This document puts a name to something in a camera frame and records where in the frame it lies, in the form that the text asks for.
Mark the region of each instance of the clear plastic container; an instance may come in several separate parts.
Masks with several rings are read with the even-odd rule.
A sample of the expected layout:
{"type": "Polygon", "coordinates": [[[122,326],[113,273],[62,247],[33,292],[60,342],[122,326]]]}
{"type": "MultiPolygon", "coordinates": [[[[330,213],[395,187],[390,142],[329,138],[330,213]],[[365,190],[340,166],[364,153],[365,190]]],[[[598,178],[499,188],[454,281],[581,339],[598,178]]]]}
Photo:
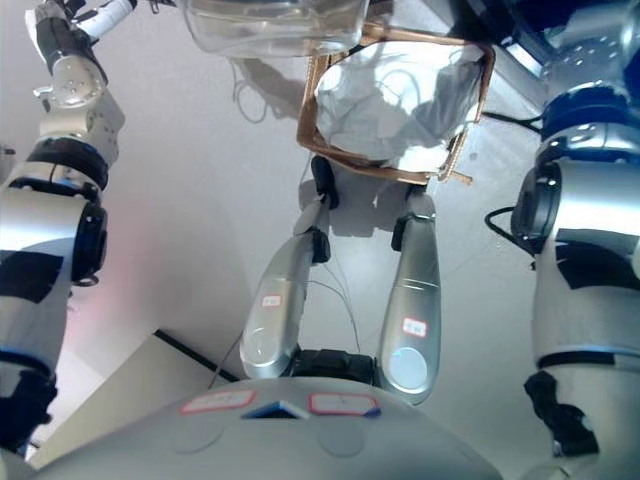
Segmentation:
{"type": "Polygon", "coordinates": [[[196,43],[229,57],[328,55],[360,41],[368,0],[179,0],[196,43]]]}

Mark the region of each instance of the white plastic bag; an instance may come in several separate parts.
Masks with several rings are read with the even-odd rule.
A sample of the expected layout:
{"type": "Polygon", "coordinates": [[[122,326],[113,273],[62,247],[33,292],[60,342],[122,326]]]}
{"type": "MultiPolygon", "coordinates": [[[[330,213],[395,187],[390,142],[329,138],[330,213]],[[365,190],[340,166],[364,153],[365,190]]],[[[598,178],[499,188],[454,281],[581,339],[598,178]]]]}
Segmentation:
{"type": "Polygon", "coordinates": [[[380,166],[437,172],[473,121],[483,52],[475,46],[380,42],[325,72],[316,124],[327,143],[380,166]]]}

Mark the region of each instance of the floor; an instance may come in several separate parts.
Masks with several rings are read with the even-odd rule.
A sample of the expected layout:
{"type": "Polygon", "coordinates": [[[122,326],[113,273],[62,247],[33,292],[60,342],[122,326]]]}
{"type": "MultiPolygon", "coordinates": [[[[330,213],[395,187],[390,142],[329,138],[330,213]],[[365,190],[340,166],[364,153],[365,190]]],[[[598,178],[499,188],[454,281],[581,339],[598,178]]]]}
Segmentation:
{"type": "MultiPolygon", "coordinates": [[[[0,142],[18,158],[37,136],[41,112],[31,90],[48,81],[22,22],[23,8],[34,3],[0,3],[0,142]]],[[[306,61],[207,55],[177,10],[152,16],[140,4],[95,49],[127,123],[105,194],[109,252],[100,284],[76,290],[70,303],[61,393],[52,408],[58,423],[156,328],[219,361],[310,187],[308,153],[295,141],[306,61]]],[[[420,0],[396,2],[394,23],[447,31],[420,0]]],[[[487,108],[536,113],[498,74],[487,108]]],[[[420,408],[505,478],[543,460],[549,437],[522,388],[534,371],[530,262],[482,219],[514,203],[536,142],[529,132],[483,121],[459,163],[473,185],[430,186],[438,209],[442,363],[435,391],[420,408]]],[[[362,350],[373,354],[398,261],[389,245],[402,190],[342,171],[337,176],[342,206],[331,219],[329,268],[344,273],[362,350]]],[[[312,277],[336,286],[323,268],[312,277]]],[[[345,308],[330,290],[310,285],[300,341],[354,351],[345,308]]],[[[235,352],[228,369],[241,374],[235,352]]]]}

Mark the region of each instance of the brown cardboard frame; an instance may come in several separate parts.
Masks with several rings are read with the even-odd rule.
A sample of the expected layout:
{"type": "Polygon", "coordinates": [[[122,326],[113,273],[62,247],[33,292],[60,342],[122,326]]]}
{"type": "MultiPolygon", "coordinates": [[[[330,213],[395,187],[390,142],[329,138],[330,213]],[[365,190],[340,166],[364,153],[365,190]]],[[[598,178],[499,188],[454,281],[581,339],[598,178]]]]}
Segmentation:
{"type": "MultiPolygon", "coordinates": [[[[390,28],[383,25],[367,23],[362,31],[361,45],[371,45],[382,41],[409,41],[409,42],[427,42],[438,45],[475,45],[484,52],[484,69],[480,81],[478,111],[474,122],[478,123],[482,116],[484,103],[489,92],[489,83],[491,74],[495,65],[495,52],[491,46],[474,43],[459,38],[443,37],[429,33],[400,30],[390,28]]],[[[316,128],[316,111],[317,104],[315,98],[315,89],[320,82],[320,78],[329,67],[336,62],[345,58],[347,54],[330,55],[313,57],[309,61],[309,70],[307,73],[307,83],[304,89],[304,97],[300,117],[298,122],[298,143],[319,155],[327,157],[329,160],[351,170],[352,172],[369,175],[372,177],[384,178],[388,180],[396,180],[399,182],[413,183],[417,185],[426,185],[431,177],[437,177],[439,181],[446,182],[449,178],[454,177],[464,183],[471,184],[471,177],[454,171],[460,152],[467,139],[469,133],[468,127],[454,137],[449,147],[449,157],[444,163],[440,172],[406,172],[395,168],[380,168],[373,165],[366,157],[354,153],[345,152],[339,148],[328,145],[318,129],[316,128]]]]}

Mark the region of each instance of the white label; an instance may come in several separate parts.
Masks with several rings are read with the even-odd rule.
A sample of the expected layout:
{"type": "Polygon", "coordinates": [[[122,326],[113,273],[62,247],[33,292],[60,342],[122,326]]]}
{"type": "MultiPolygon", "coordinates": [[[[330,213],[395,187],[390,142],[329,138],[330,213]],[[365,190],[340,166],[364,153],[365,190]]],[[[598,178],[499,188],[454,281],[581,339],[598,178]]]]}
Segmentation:
{"type": "Polygon", "coordinates": [[[235,390],[230,392],[216,392],[194,398],[180,409],[183,414],[211,412],[214,410],[231,410],[242,408],[253,402],[255,390],[235,390]]]}
{"type": "Polygon", "coordinates": [[[280,295],[265,295],[262,297],[262,306],[265,308],[277,308],[282,303],[280,295]]]}
{"type": "Polygon", "coordinates": [[[414,337],[424,338],[427,336],[427,324],[413,318],[405,318],[402,322],[402,331],[414,337]]]}
{"type": "Polygon", "coordinates": [[[309,410],[321,415],[365,415],[378,409],[369,395],[314,393],[309,397],[309,410]]]}

